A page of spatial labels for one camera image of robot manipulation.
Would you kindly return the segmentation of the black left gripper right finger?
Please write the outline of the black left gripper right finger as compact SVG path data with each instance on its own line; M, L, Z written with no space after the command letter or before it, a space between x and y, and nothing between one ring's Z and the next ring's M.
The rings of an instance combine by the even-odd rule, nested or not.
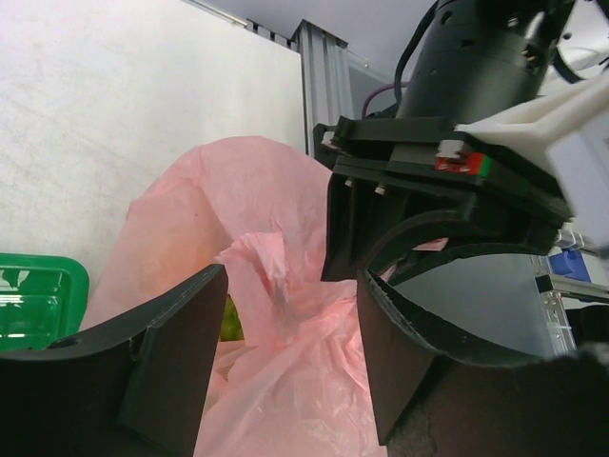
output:
M608 347L539 357L492 343L362 271L357 306L391 456L604 456Z

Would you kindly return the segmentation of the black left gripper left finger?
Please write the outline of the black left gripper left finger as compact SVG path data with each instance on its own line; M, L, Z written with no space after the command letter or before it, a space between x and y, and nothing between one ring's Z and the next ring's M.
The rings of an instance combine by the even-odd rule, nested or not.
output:
M211 265L48 348L3 353L2 454L192 455L227 285Z

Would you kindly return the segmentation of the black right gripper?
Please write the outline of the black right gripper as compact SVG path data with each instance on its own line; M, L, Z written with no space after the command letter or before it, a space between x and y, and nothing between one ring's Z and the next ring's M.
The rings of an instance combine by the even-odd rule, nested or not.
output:
M313 130L327 190L321 279L391 286L456 260L545 255L571 211L555 178L438 117L342 117Z

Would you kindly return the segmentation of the green fake apple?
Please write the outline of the green fake apple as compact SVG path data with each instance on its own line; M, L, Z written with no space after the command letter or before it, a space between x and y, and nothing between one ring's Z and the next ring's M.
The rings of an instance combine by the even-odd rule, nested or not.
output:
M230 296L226 297L223 322L220 329L222 342L242 341L244 333L236 305Z

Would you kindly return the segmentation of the pink plastic bag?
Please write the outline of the pink plastic bag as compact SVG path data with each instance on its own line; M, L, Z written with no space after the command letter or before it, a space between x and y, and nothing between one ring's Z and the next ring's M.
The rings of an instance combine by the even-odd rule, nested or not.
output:
M212 263L243 331L217 347L199 456L382 456L352 281L325 283L328 169L264 137L196 147L128 209L93 327Z

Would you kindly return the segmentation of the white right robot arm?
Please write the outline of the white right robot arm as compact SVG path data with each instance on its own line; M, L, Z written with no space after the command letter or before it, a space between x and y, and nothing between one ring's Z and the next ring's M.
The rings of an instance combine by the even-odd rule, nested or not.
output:
M608 110L558 42L570 1L439 1L405 49L391 118L341 118L327 146L326 282L390 284L493 254L543 255L581 193L557 146Z

